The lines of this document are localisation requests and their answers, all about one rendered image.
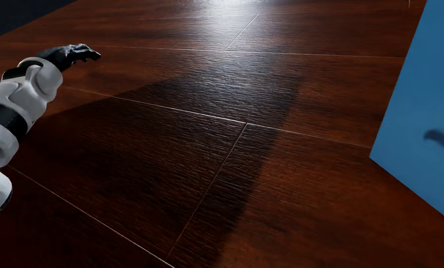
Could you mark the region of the blue box furniture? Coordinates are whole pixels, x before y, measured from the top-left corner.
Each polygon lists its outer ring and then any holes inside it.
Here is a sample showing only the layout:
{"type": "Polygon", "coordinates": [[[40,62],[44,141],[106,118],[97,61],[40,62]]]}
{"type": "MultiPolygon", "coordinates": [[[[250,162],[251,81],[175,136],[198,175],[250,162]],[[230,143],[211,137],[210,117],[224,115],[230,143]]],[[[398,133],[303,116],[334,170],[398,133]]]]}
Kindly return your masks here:
{"type": "Polygon", "coordinates": [[[370,159],[444,216],[444,0],[427,0],[370,159]]]}

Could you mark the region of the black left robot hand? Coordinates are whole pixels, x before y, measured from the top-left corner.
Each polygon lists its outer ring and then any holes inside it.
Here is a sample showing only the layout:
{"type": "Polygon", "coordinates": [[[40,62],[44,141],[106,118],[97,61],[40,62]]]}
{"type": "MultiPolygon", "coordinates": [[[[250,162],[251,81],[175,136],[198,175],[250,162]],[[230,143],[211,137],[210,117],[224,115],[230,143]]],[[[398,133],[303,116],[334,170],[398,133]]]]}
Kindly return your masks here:
{"type": "Polygon", "coordinates": [[[51,62],[60,72],[63,72],[76,64],[77,61],[84,63],[88,59],[97,61],[101,58],[101,54],[89,46],[79,43],[46,49],[38,52],[36,57],[51,62]]]}

